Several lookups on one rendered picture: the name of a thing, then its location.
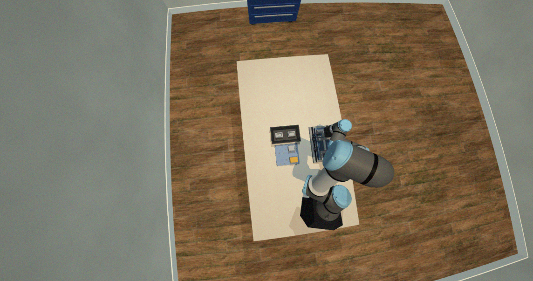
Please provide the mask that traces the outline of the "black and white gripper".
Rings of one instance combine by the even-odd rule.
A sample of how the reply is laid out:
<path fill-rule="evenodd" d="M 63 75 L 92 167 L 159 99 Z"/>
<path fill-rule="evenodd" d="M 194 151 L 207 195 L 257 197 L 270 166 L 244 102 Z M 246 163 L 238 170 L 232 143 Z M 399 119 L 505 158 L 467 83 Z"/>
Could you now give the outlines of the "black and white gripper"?
<path fill-rule="evenodd" d="M 333 124 L 328 126 L 328 127 L 326 127 L 326 128 L 324 128 L 324 136 L 325 137 L 331 137 L 332 136 L 332 133 L 333 133 L 332 126 L 333 126 Z"/>

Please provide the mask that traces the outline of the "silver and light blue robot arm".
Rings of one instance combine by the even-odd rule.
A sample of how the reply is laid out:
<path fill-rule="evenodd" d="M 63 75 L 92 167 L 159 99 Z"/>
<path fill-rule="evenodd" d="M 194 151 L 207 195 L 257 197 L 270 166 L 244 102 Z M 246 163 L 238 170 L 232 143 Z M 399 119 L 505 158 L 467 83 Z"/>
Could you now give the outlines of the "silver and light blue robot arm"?
<path fill-rule="evenodd" d="M 345 139 L 351 128 L 347 119 L 333 124 L 322 161 L 324 168 L 315 176 L 308 175 L 302 189 L 303 194 L 317 200 L 317 213 L 326 221 L 337 219 L 352 201 L 348 189 L 336 183 L 351 179 L 378 188 L 389 184 L 395 176 L 395 169 L 388 160 L 370 152 L 364 145 Z"/>

